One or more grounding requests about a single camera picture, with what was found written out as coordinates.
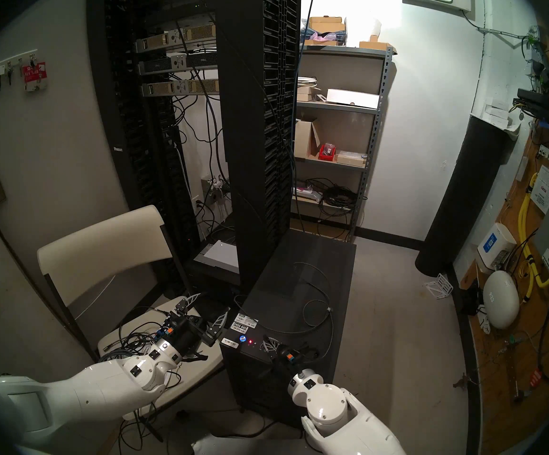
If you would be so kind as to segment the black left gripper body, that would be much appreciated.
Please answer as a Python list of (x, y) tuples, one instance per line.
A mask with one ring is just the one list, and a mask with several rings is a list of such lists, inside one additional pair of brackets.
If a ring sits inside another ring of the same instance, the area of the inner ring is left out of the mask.
[(202, 317), (170, 313), (162, 329), (165, 353), (172, 360), (182, 360), (189, 351), (197, 349), (207, 328), (208, 322)]

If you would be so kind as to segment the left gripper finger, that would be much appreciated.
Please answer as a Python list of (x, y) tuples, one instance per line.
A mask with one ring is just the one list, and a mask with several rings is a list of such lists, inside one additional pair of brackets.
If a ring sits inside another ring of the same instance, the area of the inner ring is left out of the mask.
[(220, 315), (213, 323), (209, 323), (206, 328), (206, 343), (215, 344), (225, 330), (225, 324), (228, 318), (230, 307), (227, 307), (225, 312)]
[(179, 301), (175, 305), (175, 316), (185, 317), (188, 315), (201, 317), (195, 309), (195, 302), (200, 298), (201, 293), (191, 295), (189, 297), (179, 297)]

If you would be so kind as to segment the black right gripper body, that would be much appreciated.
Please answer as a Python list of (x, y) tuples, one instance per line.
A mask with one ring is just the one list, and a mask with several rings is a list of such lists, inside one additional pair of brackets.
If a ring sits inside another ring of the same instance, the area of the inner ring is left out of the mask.
[(308, 345), (297, 350), (279, 343), (274, 354), (274, 373), (278, 376), (294, 376), (304, 369), (307, 362), (312, 362), (319, 356), (320, 352)]

